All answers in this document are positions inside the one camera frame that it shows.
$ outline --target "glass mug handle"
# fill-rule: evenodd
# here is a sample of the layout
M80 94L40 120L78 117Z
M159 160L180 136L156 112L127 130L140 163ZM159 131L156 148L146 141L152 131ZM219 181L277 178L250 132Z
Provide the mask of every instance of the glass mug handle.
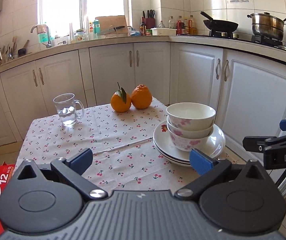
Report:
M83 106L83 104L82 104L82 102L80 100L74 100L74 103L79 104L81 106L81 108L82 108L82 116L79 117L78 114L76 115L77 116L76 119L77 120L81 120L83 118L83 116L84 116L84 106Z

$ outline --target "table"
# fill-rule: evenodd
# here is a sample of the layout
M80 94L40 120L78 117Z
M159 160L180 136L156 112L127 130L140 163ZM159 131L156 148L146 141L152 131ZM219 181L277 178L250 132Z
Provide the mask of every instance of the table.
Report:
M90 148L93 163L83 177L107 192L175 192L199 175L192 168L169 162L155 148L154 129L166 116L166 106L153 98L148 108L131 106L125 113L115 112L110 104L87 108L83 119L73 127L64 127L58 115L36 119L25 137L16 167L25 159L50 163Z

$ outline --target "knife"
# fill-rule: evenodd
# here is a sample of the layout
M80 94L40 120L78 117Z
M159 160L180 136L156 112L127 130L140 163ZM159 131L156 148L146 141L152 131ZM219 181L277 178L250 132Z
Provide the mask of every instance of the knife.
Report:
M114 28L111 28L111 29L102 30L102 31L100 32L100 35L102 35L102 34L107 34L107 33L113 33L113 32L115 32L116 30L119 30L119 29L122 29L122 28L125 28L125 26L118 26L118 27L114 27Z

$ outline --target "pot on stove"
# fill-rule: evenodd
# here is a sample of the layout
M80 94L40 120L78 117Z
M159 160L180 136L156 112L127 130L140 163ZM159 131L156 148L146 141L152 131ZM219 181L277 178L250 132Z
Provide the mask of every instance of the pot on stove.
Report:
M253 13L247 15L247 17L252 19L252 31L254 35L262 35L279 41L283 40L286 19L281 20L270 15L268 12Z

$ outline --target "glass mug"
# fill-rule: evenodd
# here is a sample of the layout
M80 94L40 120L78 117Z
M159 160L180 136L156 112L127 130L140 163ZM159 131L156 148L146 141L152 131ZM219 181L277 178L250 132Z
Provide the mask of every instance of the glass mug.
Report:
M82 102L76 100L75 95L72 93L59 95L53 99L53 102L64 126L71 126L84 116L84 106ZM76 103L82 108L81 116L78 116L76 113Z

